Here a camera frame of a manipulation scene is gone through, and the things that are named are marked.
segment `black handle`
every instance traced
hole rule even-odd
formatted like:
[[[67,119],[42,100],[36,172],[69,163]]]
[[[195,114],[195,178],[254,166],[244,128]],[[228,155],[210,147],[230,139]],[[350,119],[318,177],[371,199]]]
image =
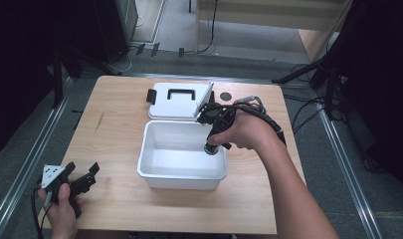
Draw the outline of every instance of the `black handle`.
[[[179,94],[191,94],[191,100],[195,101],[195,91],[194,90],[182,90],[182,89],[170,89],[167,92],[167,99],[170,100],[170,97],[173,93]]]

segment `black controller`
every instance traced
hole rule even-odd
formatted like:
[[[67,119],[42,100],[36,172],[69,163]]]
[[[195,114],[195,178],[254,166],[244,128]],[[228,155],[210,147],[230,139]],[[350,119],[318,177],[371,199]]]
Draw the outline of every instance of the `black controller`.
[[[65,170],[59,174],[58,177],[56,177],[49,186],[45,188],[45,190],[48,192],[48,196],[51,194],[50,197],[50,202],[53,203],[58,203],[58,193],[59,189],[61,188],[61,185],[63,183],[68,183],[71,188],[71,195],[69,198],[69,201],[71,203],[71,206],[74,208],[75,215],[76,217],[80,217],[82,214],[81,208],[78,206],[75,197],[78,196],[81,193],[86,193],[90,190],[90,187],[96,183],[96,174],[100,170],[99,165],[95,163],[90,169],[89,173],[86,175],[78,178],[75,181],[69,182],[68,176],[71,174],[72,171],[75,169],[75,164],[73,162],[70,162],[66,167]]]
[[[222,131],[227,130],[232,126],[233,121],[235,120],[236,110],[231,108],[220,108],[221,105],[218,103],[210,103],[205,104],[203,108],[201,108],[201,115],[197,119],[198,122],[202,124],[212,124],[213,128],[211,128],[210,133],[207,138],[213,134],[220,133]],[[224,143],[224,147],[230,149],[232,146],[230,143]],[[208,142],[204,145],[204,150],[210,155],[214,155],[218,151],[218,145],[211,145]]]
[[[229,127],[232,126],[233,121],[235,120],[236,110],[241,110],[243,112],[249,113],[255,117],[264,120],[266,123],[269,124],[276,132],[278,138],[286,144],[284,132],[282,128],[267,114],[263,106],[261,105],[260,108],[253,107],[251,105],[245,104],[244,101],[240,101],[230,106],[222,106],[218,103],[206,103],[204,106],[199,110],[200,116],[198,117],[197,121],[202,124],[212,124],[213,128],[210,130],[207,138],[213,134],[220,133],[222,131],[227,130]],[[227,149],[230,149],[232,146],[230,143],[222,144]],[[214,155],[218,151],[218,145],[211,145],[208,142],[204,145],[204,150],[206,153],[210,155]]]

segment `white box lid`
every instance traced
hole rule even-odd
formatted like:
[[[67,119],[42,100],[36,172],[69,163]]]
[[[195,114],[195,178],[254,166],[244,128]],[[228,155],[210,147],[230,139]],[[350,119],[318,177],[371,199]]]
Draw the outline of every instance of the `white box lid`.
[[[154,120],[196,120],[199,108],[210,99],[213,85],[156,83],[155,104],[150,105],[148,115]]]

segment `camera rig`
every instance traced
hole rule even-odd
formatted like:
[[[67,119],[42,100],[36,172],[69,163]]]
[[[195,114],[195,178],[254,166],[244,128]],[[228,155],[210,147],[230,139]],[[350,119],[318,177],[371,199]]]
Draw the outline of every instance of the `camera rig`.
[[[255,117],[264,120],[276,132],[278,138],[286,144],[285,135],[282,128],[267,115],[263,103],[258,97],[246,97],[235,101],[232,105],[220,105],[218,103],[206,103],[199,110],[198,122],[202,124],[211,124],[213,128],[210,130],[207,138],[213,134],[220,133],[232,126],[235,120],[236,110],[249,113]],[[222,144],[227,149],[230,149],[230,143]],[[204,150],[210,155],[214,155],[218,151],[218,145],[211,145],[208,142],[204,145]]]

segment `hand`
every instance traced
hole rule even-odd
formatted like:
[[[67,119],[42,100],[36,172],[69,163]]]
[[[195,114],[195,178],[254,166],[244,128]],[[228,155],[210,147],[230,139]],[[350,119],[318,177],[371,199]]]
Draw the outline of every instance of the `hand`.
[[[46,190],[40,189],[38,193],[40,200],[44,202],[47,196]],[[69,184],[62,184],[58,193],[59,203],[54,203],[47,212],[47,216],[52,225],[53,239],[71,239],[77,234],[77,219],[74,208],[69,202],[70,194],[71,188]],[[76,197],[76,200],[78,205],[81,207],[83,205],[81,199]]]
[[[262,119],[237,111],[232,126],[224,132],[211,135],[208,143],[220,145],[234,142],[239,148],[257,151],[269,140],[279,140],[271,126]]]

